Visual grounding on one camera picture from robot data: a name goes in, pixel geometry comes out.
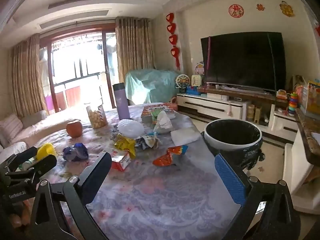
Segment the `yellow foam fruit net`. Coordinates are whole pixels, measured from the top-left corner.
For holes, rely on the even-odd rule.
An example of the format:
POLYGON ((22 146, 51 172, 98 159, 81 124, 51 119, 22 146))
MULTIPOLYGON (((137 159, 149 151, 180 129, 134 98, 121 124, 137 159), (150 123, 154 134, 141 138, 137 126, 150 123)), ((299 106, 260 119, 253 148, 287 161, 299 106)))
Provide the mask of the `yellow foam fruit net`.
POLYGON ((53 155, 53 156, 57 156, 56 150, 53 146, 53 144, 51 143, 45 143, 43 144, 40 148, 38 148, 37 150, 37 154, 36 154, 36 159, 37 160, 41 160, 45 157, 47 157, 48 155, 53 155))

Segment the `red white small box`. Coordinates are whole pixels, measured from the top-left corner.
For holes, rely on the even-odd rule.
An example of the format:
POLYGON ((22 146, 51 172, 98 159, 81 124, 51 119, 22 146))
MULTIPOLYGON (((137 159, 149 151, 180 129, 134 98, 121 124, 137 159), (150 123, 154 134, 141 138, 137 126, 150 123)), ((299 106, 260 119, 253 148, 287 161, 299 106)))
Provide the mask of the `red white small box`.
POLYGON ((118 150, 116 148, 107 147, 102 150, 102 153, 109 153, 112 159, 112 168, 124 172, 131 163, 130 154, 128 151, 118 150))

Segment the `yellow snack wrapper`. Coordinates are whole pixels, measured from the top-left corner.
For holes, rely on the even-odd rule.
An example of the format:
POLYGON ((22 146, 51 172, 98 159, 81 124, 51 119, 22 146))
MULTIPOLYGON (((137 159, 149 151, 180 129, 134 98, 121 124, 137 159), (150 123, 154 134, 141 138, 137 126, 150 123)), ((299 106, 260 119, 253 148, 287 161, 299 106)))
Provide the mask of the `yellow snack wrapper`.
POLYGON ((116 136, 116 140, 114 143, 116 149, 128 152, 131 159, 136 158, 135 145, 136 141, 134 139, 124 137, 121 134, 118 134, 116 136))

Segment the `white foam fruit net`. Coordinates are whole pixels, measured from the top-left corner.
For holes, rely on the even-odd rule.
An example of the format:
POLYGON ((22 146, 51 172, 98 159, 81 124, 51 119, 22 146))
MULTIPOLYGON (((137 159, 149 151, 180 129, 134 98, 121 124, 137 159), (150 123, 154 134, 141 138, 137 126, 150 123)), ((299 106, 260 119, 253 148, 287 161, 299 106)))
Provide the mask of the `white foam fruit net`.
POLYGON ((144 127, 140 122, 123 119, 118 122, 118 131, 127 138, 136 139, 144 134, 144 127))

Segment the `white printed snack bag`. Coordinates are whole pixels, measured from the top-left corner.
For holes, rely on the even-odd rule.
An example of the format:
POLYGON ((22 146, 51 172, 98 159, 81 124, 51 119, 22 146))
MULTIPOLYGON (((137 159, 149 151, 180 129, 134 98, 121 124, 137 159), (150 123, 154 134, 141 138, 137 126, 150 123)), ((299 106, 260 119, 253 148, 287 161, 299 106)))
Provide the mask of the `white printed snack bag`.
POLYGON ((148 148, 157 149, 161 143, 157 132, 148 133, 135 140, 135 147, 146 150, 148 148))

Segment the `orange blue snack wrapper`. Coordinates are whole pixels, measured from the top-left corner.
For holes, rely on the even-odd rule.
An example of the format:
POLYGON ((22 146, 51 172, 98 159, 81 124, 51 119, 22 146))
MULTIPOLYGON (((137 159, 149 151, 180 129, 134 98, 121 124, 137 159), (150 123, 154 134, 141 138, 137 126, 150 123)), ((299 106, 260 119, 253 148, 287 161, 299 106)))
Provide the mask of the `orange blue snack wrapper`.
POLYGON ((152 164, 158 167, 177 165, 188 149, 188 145, 174 146, 167 149, 166 154, 156 158, 152 164))

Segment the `white sponge block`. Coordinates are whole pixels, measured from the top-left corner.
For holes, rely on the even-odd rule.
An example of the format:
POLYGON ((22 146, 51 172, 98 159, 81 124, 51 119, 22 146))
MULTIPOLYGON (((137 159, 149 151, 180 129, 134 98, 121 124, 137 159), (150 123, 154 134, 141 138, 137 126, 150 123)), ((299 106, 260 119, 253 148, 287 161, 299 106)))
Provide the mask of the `white sponge block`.
POLYGON ((187 127, 172 131, 171 139, 175 146, 187 145, 200 139, 200 132, 194 127, 187 127))

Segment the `white plastic bag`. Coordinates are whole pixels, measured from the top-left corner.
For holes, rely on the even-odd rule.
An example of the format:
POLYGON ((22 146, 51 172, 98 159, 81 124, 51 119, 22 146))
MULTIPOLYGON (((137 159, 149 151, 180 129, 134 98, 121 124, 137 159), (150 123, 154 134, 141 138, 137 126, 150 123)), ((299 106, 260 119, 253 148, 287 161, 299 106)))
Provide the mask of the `white plastic bag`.
POLYGON ((153 129, 154 132, 158 134, 164 134, 164 133, 169 133, 173 131, 173 125, 171 123, 170 118, 168 117, 167 113, 162 110, 158 115, 157 115, 157 121, 155 124, 155 127, 153 129))

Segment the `pink striped sofa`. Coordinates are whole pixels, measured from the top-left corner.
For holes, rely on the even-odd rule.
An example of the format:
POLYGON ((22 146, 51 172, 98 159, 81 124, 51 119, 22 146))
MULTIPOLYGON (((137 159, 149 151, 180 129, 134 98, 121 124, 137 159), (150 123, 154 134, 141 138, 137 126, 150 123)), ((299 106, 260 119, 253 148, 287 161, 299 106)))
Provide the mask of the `pink striped sofa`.
POLYGON ((21 153, 42 138, 66 129, 69 122, 84 120, 84 107, 71 107, 47 115, 46 111, 18 118, 14 113, 1 120, 1 161, 14 153, 21 153))

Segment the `red apple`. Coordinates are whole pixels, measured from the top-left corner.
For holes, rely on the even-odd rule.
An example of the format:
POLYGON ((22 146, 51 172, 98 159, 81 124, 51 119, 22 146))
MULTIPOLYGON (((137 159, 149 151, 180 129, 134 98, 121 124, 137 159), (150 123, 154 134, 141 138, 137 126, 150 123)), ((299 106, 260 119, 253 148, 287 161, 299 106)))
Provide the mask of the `red apple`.
POLYGON ((82 123, 80 120, 74 120, 66 125, 66 132, 71 138, 82 136, 82 123))

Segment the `jar of round snacks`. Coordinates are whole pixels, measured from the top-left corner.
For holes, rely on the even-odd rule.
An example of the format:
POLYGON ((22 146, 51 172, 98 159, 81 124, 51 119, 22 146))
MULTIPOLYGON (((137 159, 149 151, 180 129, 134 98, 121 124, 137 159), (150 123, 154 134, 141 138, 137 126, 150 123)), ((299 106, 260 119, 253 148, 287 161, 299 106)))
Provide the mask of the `jar of round snacks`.
POLYGON ((108 124, 105 111, 103 109, 103 105, 100 105, 100 106, 89 105, 86 107, 86 110, 87 110, 89 121, 93 129, 99 129, 108 124))

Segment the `stack of books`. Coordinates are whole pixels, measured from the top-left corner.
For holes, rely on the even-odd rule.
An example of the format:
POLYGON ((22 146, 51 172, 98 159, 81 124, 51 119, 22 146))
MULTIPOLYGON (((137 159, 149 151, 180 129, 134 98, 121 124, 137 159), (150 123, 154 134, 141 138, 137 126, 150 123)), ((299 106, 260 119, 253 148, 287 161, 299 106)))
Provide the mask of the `stack of books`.
POLYGON ((169 119, 174 119, 176 117, 172 103, 157 103, 155 105, 144 106, 141 114, 142 122, 151 122, 155 124, 157 122, 157 116, 161 111, 165 111, 169 119))

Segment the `pink kettlebell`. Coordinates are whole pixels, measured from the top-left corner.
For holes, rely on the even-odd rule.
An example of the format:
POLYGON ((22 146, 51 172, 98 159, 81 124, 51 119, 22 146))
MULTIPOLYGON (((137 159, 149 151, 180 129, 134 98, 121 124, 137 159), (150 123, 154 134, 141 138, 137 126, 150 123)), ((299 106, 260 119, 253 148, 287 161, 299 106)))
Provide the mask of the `pink kettlebell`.
POLYGON ((177 96, 173 96, 170 100, 171 107, 174 111, 178 111, 177 96))

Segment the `teal covered furniture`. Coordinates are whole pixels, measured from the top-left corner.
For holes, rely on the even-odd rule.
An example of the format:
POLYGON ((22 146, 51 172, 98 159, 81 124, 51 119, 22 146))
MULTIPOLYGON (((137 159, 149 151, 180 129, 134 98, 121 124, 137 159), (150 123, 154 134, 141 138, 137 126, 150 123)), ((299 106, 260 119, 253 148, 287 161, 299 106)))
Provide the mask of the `teal covered furniture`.
POLYGON ((134 105, 169 102, 178 93, 176 77, 170 70, 140 69, 125 76, 126 97, 134 105))

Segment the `red hanging heart ornament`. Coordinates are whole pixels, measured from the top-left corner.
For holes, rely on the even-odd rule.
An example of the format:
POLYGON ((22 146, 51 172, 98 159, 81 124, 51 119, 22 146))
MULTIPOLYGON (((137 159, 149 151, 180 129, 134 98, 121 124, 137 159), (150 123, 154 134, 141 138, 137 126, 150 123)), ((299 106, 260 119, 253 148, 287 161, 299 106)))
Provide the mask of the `red hanging heart ornament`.
POLYGON ((169 43, 171 44, 171 49, 170 49, 170 55, 174 58, 175 60, 175 67, 177 70, 181 70, 181 64, 180 64, 180 49, 178 48, 178 35, 176 34, 176 28, 177 25, 174 22, 175 19, 175 14, 173 12, 170 12, 166 15, 165 17, 168 25, 166 27, 168 33, 170 34, 168 37, 169 43))

